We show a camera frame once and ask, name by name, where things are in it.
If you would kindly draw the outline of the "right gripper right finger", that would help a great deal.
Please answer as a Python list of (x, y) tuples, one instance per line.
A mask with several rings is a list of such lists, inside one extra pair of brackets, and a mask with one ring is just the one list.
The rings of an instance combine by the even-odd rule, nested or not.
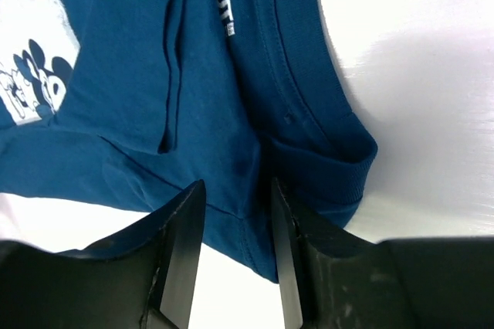
[(371, 243), (271, 184), (287, 328), (491, 328), (490, 237)]

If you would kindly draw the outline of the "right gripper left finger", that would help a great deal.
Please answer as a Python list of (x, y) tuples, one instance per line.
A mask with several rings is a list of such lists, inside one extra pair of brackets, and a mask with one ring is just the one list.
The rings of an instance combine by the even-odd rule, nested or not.
[(186, 328), (205, 224), (205, 183), (90, 244), (51, 253), (1, 243), (3, 328)]

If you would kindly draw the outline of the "blue printed t shirt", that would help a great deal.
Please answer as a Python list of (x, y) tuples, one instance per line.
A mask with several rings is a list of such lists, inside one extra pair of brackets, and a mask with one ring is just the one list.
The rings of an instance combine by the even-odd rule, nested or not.
[(1, 0), (1, 190), (135, 212), (206, 186), (204, 242), (276, 282), (274, 178), (338, 226), (375, 140), (318, 0)]

